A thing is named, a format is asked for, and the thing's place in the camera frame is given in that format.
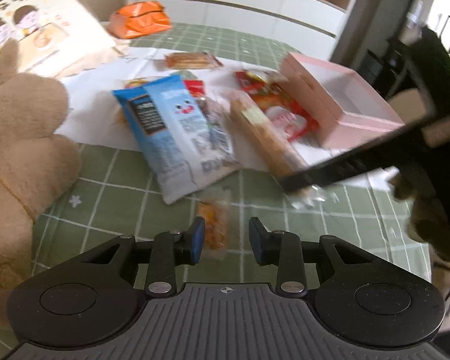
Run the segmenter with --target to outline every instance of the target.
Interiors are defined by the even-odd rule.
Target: qr code
[[[202,115],[195,115],[186,119],[180,120],[183,130],[190,134],[200,130],[207,129],[207,122],[203,119]]]
[[[209,160],[202,162],[202,171],[204,174],[209,174],[214,170],[218,170],[222,167],[222,160]]]

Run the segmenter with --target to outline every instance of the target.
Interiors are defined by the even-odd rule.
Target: small orange snack packet
[[[197,215],[205,220],[205,245],[202,252],[205,257],[223,260],[227,254],[230,201],[231,190],[210,187],[202,192],[197,204]]]

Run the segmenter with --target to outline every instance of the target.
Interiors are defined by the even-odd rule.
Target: yellow label
[[[242,111],[242,114],[251,124],[262,124],[268,121],[268,118],[258,107]]]

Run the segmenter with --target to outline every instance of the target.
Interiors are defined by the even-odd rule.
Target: plush toy ear
[[[18,42],[15,39],[8,39],[0,49],[0,82],[4,83],[18,70]]]

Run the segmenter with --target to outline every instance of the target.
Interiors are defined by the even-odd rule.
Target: black label
[[[158,113],[155,104],[148,96],[146,98],[148,100],[140,100],[139,102],[132,101],[131,106],[145,134],[152,135],[161,130],[165,130],[167,127]]]

